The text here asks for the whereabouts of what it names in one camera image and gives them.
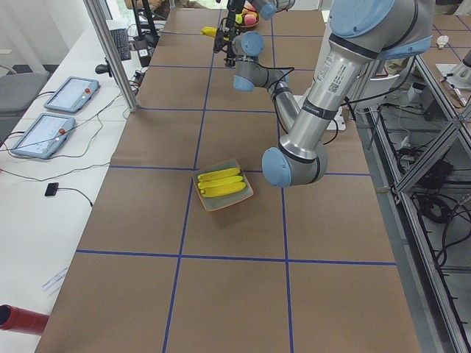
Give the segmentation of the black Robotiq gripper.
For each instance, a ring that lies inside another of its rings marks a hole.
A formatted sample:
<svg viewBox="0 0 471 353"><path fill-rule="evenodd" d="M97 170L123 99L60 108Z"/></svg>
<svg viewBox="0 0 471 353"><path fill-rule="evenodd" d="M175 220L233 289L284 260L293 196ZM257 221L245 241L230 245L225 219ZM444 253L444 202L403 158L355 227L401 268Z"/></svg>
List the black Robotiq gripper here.
<svg viewBox="0 0 471 353"><path fill-rule="evenodd" d="M236 64L236 54L233 50L233 41L238 36L238 32L223 32L222 50L226 54L224 59L225 67L234 67Z"/></svg>

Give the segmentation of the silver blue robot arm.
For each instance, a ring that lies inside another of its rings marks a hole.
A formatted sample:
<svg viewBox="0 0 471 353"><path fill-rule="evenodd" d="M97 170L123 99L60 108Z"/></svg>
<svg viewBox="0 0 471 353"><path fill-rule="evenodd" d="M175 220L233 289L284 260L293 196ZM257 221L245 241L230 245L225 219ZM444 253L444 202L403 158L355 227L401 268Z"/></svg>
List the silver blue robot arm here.
<svg viewBox="0 0 471 353"><path fill-rule="evenodd" d="M373 60L411 57L431 45L434 1L335 1L330 8L330 51L302 104L286 82L287 69L267 68L258 62L264 41L257 32L241 33L236 15L243 1L229 1L228 14L216 30L213 50L227 53L235 69L233 87L267 90L286 133L262 156L268 183L279 188L307 185L323 177L327 153L321 141L345 102L361 69Z"/></svg>

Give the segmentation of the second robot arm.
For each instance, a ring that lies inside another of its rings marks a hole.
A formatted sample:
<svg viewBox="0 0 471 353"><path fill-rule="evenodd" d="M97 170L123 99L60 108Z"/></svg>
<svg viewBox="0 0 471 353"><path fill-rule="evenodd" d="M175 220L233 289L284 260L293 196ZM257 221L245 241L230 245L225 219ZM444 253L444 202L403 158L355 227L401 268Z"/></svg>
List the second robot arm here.
<svg viewBox="0 0 471 353"><path fill-rule="evenodd" d="M227 2L227 25L236 22L236 16L242 14L246 4L250 4L263 20L271 19L276 13L291 9L295 0L235 0Z"/></svg>

